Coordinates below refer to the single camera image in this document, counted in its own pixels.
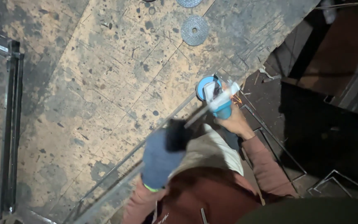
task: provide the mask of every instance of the workbench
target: workbench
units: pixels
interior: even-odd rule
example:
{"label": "workbench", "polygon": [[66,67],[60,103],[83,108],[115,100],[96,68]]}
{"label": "workbench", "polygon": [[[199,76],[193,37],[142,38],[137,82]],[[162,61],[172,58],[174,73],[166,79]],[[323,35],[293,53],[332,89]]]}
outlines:
{"label": "workbench", "polygon": [[[204,0],[184,8],[174,0],[1,1],[0,32],[25,53],[18,203],[61,223],[202,76],[218,71],[242,82],[318,2]],[[196,47],[180,34],[194,14],[210,28]],[[199,106],[194,98],[176,117]],[[142,149],[86,202],[141,157]],[[123,200],[115,198],[105,215]]]}

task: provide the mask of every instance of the gloved hand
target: gloved hand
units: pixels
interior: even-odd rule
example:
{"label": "gloved hand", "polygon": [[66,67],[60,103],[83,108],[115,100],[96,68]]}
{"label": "gloved hand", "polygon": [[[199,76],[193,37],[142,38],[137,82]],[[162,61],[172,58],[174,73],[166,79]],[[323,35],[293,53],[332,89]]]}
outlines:
{"label": "gloved hand", "polygon": [[151,191],[158,191],[168,181],[186,153],[192,131],[185,129],[184,120],[170,120],[167,128],[154,132],[146,141],[143,153],[142,181]]}

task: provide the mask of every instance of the person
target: person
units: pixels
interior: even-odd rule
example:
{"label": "person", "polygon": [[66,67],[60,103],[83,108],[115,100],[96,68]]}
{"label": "person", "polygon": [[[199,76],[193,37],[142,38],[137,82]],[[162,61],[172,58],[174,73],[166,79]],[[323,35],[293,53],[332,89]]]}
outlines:
{"label": "person", "polygon": [[[242,147],[265,203],[298,195],[270,152],[234,104],[218,123],[244,140]],[[238,153],[209,125],[185,151],[166,148],[166,130],[149,137],[141,178],[125,206],[123,224],[236,223],[262,206],[258,192],[243,176]]]}

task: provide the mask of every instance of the abrasive disc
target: abrasive disc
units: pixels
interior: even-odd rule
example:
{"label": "abrasive disc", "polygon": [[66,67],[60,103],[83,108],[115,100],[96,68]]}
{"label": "abrasive disc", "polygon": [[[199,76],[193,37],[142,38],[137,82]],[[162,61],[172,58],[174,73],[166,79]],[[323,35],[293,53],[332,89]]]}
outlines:
{"label": "abrasive disc", "polygon": [[176,0],[179,5],[185,7],[185,8],[193,8],[199,5],[202,0]]}
{"label": "abrasive disc", "polygon": [[180,34],[188,45],[197,46],[206,40],[208,31],[208,24],[202,16],[191,15],[183,22]]}

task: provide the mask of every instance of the maroon sleeve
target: maroon sleeve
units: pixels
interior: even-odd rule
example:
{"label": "maroon sleeve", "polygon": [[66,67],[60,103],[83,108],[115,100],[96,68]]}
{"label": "maroon sleeve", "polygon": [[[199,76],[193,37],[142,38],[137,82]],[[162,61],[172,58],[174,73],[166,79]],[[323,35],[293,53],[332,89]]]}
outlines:
{"label": "maroon sleeve", "polygon": [[243,147],[253,165],[253,172],[261,191],[268,195],[298,196],[283,170],[257,136],[244,141]]}
{"label": "maroon sleeve", "polygon": [[131,198],[125,205],[122,224],[141,224],[155,208],[157,201],[165,195],[165,190],[151,192],[143,185],[142,179],[136,185]]}

